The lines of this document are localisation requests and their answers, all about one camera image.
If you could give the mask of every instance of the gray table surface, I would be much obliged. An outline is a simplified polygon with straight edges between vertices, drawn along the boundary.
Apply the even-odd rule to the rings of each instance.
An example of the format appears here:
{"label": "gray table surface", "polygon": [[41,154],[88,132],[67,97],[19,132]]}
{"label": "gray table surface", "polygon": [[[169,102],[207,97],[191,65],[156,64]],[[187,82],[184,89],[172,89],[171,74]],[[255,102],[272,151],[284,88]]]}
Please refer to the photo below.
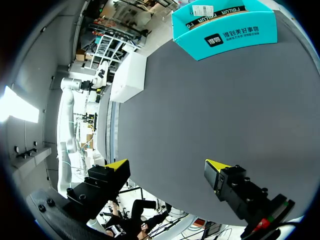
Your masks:
{"label": "gray table surface", "polygon": [[278,43],[195,61],[169,41],[147,59],[145,89],[120,105],[118,150],[131,179],[200,218],[246,225],[204,178],[205,159],[239,164],[301,216],[320,180],[320,76],[290,29]]}

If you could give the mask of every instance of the screw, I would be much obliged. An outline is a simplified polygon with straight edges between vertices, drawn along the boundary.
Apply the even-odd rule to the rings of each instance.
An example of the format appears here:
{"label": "screw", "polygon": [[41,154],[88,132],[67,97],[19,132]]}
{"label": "screw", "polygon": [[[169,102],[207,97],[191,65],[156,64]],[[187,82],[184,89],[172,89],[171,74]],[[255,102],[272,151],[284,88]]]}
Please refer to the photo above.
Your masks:
{"label": "screw", "polygon": [[79,196],[79,200],[84,201],[87,198],[87,196],[85,194],[81,194]]}
{"label": "screw", "polygon": [[55,205],[55,202],[51,198],[48,198],[46,200],[46,203],[48,204],[49,207],[53,207]]}
{"label": "screw", "polygon": [[72,187],[68,187],[68,188],[66,189],[66,193],[69,194],[69,195],[71,195],[71,194],[74,193],[74,189],[73,189]]}
{"label": "screw", "polygon": [[39,211],[42,212],[42,213],[44,213],[44,212],[46,211],[46,207],[45,207],[44,205],[42,205],[42,204],[40,204],[40,205],[38,206],[38,209],[39,209]]}
{"label": "screw", "polygon": [[18,155],[18,156],[16,156],[17,158],[18,157],[21,157],[21,158],[23,158],[23,159],[26,159],[27,158],[27,155],[25,154],[25,153],[22,153],[22,154],[20,154],[20,155]]}
{"label": "screw", "polygon": [[14,151],[18,154],[19,153],[19,147],[18,146],[14,146]]}

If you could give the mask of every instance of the white cabinet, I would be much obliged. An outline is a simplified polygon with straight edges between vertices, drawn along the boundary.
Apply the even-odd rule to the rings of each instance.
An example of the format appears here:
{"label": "white cabinet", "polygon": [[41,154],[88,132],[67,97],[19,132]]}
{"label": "white cabinet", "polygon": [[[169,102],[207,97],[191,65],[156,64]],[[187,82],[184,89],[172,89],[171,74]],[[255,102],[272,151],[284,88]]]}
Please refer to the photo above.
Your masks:
{"label": "white cabinet", "polygon": [[110,100],[124,103],[145,88],[147,57],[131,52],[114,74]]}

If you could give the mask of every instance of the metal shelf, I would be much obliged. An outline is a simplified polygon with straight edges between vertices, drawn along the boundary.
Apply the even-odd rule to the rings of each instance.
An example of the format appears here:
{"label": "metal shelf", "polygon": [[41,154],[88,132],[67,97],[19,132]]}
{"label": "metal shelf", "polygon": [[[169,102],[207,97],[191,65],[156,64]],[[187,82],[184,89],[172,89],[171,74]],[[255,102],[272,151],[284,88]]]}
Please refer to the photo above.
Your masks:
{"label": "metal shelf", "polygon": [[[112,43],[116,43],[116,47],[114,49],[110,48]],[[95,57],[101,58],[100,61],[98,60],[99,64],[102,64],[104,59],[108,60],[109,66],[111,65],[112,62],[121,64],[122,63],[121,59],[125,55],[121,51],[121,49],[122,49],[122,46],[124,46],[125,44],[128,44],[131,47],[133,47],[133,51],[135,51],[136,49],[140,49],[140,47],[135,45],[131,40],[126,40],[126,39],[123,40],[115,36],[102,35],[96,47],[95,53],[89,53],[90,55],[92,55],[90,69],[93,69],[93,63],[94,61],[96,61]]]}

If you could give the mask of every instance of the barcode label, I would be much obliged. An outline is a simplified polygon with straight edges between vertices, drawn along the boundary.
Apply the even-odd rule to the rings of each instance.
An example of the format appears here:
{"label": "barcode label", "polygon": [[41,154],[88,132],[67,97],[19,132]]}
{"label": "barcode label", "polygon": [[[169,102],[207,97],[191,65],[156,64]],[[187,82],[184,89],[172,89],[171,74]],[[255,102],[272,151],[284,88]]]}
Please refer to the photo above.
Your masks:
{"label": "barcode label", "polygon": [[213,16],[214,6],[210,5],[192,5],[194,16]]}

